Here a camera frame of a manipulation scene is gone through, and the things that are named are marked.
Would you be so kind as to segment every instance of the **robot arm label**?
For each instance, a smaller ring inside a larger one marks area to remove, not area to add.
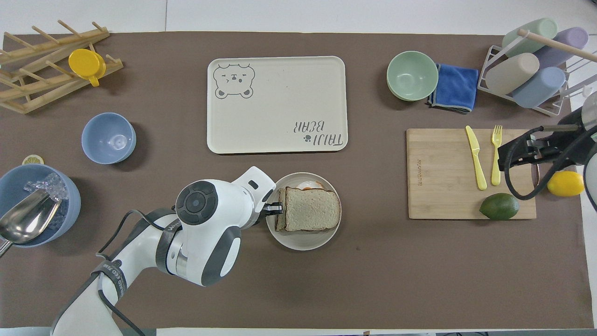
[[[106,259],[93,272],[91,272],[91,274],[103,273],[105,276],[107,276],[116,288],[118,299],[122,298],[124,292],[127,291],[127,280],[124,277],[124,273],[120,269],[120,263],[120,260],[110,261]]]

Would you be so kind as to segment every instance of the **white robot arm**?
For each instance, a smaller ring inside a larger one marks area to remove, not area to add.
[[[256,167],[232,183],[206,179],[184,187],[174,210],[147,214],[116,252],[104,256],[106,260],[59,314],[52,335],[121,336],[113,312],[141,333],[114,305],[148,267],[200,286],[218,282],[234,265],[241,230],[254,225],[264,212],[281,213],[280,206],[265,206],[275,187]]]

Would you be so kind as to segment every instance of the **bear drawing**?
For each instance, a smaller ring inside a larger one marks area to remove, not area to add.
[[[224,99],[229,94],[240,94],[243,98],[251,97],[253,78],[255,78],[255,70],[249,65],[230,64],[225,67],[218,65],[214,71],[216,97]]]

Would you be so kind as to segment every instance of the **yellow cup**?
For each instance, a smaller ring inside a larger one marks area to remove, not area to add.
[[[106,73],[106,62],[95,51],[77,49],[69,56],[69,66],[79,77],[99,86],[98,81]]]

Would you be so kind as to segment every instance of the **green bowl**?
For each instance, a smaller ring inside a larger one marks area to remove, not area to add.
[[[386,80],[394,96],[413,102],[427,97],[438,86],[438,68],[429,56],[405,51],[387,66]]]

